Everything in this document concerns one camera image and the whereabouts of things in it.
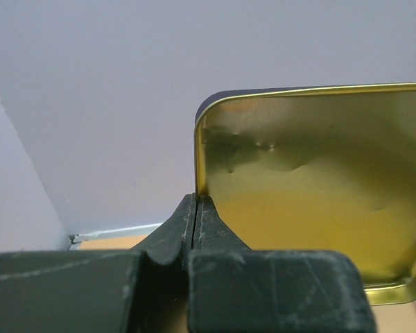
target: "metal tin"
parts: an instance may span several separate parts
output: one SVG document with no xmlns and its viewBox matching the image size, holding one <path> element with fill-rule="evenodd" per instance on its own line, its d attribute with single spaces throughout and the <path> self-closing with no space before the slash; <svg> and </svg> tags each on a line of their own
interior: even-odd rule
<svg viewBox="0 0 416 333">
<path fill-rule="evenodd" d="M 337 250 L 371 304 L 416 299 L 416 83 L 223 92 L 196 187 L 253 249 Z"/>
</svg>

